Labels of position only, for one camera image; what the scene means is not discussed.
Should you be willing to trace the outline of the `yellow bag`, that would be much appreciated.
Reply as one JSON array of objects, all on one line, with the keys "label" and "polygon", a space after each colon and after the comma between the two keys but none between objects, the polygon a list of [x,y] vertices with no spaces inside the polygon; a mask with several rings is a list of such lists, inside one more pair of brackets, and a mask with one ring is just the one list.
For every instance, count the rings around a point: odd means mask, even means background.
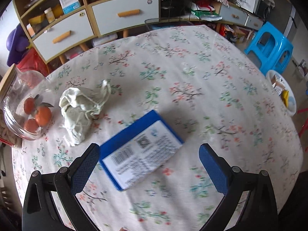
[{"label": "yellow bag", "polygon": [[284,89],[284,90],[282,91],[280,97],[281,97],[281,99],[282,99],[282,101],[283,101],[285,107],[288,108],[288,106],[289,106],[289,102],[288,102],[288,100],[289,100],[289,91],[286,90],[286,89]]}]

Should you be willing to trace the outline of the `white trash bin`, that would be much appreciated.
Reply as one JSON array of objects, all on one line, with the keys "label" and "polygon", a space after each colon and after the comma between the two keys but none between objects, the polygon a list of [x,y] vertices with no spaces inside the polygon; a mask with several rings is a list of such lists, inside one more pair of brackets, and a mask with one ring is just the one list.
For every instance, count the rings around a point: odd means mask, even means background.
[{"label": "white trash bin", "polygon": [[293,116],[297,109],[296,100],[294,93],[285,78],[277,71],[269,70],[266,74],[266,79],[281,98],[287,113],[290,116]]}]

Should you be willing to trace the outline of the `crumpled pale green wrapper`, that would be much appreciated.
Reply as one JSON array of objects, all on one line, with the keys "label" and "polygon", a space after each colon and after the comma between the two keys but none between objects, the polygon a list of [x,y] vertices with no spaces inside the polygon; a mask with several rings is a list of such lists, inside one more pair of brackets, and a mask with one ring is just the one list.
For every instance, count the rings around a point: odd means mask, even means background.
[{"label": "crumpled pale green wrapper", "polygon": [[86,139],[93,120],[98,118],[110,95],[107,80],[96,89],[71,87],[62,93],[59,99],[64,119],[61,127],[67,131],[65,141],[70,146],[77,146]]}]

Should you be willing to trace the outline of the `orange tangerine right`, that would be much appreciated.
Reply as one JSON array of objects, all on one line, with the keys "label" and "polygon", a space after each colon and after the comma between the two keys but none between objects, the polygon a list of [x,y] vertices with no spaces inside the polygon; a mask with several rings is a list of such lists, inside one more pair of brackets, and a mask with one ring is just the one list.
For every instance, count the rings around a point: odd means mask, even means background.
[{"label": "orange tangerine right", "polygon": [[35,121],[40,127],[45,127],[49,124],[52,118],[51,110],[46,106],[40,106],[36,110]]}]

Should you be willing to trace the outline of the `orange tangerine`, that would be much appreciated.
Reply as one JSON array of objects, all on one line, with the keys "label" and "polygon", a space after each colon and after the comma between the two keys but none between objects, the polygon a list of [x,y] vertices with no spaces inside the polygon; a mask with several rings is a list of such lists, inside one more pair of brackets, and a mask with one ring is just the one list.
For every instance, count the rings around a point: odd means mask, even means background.
[{"label": "orange tangerine", "polygon": [[23,127],[26,131],[35,134],[39,128],[39,125],[34,118],[31,118],[24,123]]},{"label": "orange tangerine", "polygon": [[46,106],[40,106],[36,110],[35,121],[40,127],[45,127],[49,124],[52,118],[51,110]]},{"label": "orange tangerine", "polygon": [[23,110],[27,115],[30,115],[35,109],[35,99],[27,98],[23,103]]}]

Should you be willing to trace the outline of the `orange tangerine bottom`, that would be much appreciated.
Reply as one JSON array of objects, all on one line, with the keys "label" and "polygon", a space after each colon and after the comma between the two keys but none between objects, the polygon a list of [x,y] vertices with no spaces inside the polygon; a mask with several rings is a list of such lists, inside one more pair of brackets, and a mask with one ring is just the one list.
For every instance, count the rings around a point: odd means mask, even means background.
[{"label": "orange tangerine bottom", "polygon": [[26,131],[35,134],[39,128],[39,125],[34,118],[31,118],[24,123],[23,127]]}]

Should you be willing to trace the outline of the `orange tangerine left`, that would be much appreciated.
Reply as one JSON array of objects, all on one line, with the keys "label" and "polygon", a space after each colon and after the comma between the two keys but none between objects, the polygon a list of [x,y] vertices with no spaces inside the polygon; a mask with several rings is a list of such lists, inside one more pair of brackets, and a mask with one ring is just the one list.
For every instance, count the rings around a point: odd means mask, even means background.
[{"label": "orange tangerine left", "polygon": [[30,115],[35,109],[35,99],[27,98],[23,103],[23,110],[27,115]]}]

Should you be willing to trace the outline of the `floral tablecloth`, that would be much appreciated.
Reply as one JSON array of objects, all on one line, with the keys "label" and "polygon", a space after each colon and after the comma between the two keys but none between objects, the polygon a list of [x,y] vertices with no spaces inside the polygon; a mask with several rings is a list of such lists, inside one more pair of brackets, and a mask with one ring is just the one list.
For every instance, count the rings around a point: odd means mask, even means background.
[{"label": "floral tablecloth", "polygon": [[32,96],[50,124],[13,150],[24,230],[273,228],[303,162],[271,83],[206,26],[93,48]]}]

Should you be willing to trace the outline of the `glass jar with bamboo lid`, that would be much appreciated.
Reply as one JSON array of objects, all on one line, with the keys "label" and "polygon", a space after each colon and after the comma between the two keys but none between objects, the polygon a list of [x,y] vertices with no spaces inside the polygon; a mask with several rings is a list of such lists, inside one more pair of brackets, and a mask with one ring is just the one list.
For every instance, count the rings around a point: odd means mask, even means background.
[{"label": "glass jar with bamboo lid", "polygon": [[53,117],[56,98],[48,79],[12,65],[1,80],[1,110],[8,129],[25,140],[42,136]]}]

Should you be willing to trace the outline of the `red bag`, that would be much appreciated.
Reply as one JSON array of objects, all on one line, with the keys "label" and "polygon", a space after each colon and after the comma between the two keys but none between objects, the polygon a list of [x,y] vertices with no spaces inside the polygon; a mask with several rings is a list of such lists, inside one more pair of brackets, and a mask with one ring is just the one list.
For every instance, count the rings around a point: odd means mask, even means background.
[{"label": "red bag", "polygon": [[34,48],[31,48],[26,53],[22,60],[17,64],[17,68],[21,72],[38,71],[45,77],[47,77],[52,71]]}]

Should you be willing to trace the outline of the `blue plastic stool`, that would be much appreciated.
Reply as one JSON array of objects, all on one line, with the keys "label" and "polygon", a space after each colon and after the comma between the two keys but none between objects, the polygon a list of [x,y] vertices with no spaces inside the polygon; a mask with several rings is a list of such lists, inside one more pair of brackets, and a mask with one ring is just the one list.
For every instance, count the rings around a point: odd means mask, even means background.
[{"label": "blue plastic stool", "polygon": [[250,52],[259,59],[262,74],[266,75],[269,70],[282,74],[291,59],[293,45],[277,28],[266,22],[244,50],[246,55]]}]

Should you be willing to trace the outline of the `purple toy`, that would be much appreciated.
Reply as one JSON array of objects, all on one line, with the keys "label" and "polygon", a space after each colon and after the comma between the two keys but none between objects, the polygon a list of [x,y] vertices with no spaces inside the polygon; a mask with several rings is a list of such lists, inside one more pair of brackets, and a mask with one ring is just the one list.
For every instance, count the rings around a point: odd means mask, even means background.
[{"label": "purple toy", "polygon": [[29,39],[27,38],[21,24],[9,34],[6,41],[6,48],[9,51],[7,58],[7,66],[10,67],[12,64],[18,64],[23,55],[27,51],[29,46]]}]

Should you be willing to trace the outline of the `wooden shelf cabinet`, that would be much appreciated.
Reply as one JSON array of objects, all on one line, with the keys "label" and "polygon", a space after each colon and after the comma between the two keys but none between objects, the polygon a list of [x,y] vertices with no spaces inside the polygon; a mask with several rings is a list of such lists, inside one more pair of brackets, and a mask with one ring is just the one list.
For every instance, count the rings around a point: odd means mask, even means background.
[{"label": "wooden shelf cabinet", "polygon": [[60,0],[31,1],[13,0],[14,9],[30,44],[45,63],[57,57],[65,63],[65,52],[76,46],[87,51],[89,40],[118,32],[126,38],[130,29],[156,23],[160,18],[159,0],[77,0],[78,8],[51,23],[43,19],[41,28],[35,31],[30,19],[43,15]]}]

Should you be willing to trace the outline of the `low tv cabinet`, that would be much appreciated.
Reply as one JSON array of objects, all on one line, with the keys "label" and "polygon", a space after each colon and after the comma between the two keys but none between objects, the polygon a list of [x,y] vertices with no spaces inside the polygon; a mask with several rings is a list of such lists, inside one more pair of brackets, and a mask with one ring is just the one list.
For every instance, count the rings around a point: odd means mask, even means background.
[{"label": "low tv cabinet", "polygon": [[160,23],[190,21],[218,23],[259,30],[264,21],[227,0],[160,0]]}]

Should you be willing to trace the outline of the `white blue medicine box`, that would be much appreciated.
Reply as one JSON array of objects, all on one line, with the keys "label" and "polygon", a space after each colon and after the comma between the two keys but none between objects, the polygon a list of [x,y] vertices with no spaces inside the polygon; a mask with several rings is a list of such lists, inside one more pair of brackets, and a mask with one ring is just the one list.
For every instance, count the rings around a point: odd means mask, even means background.
[{"label": "white blue medicine box", "polygon": [[80,7],[79,0],[59,0],[63,13],[68,14]]}]

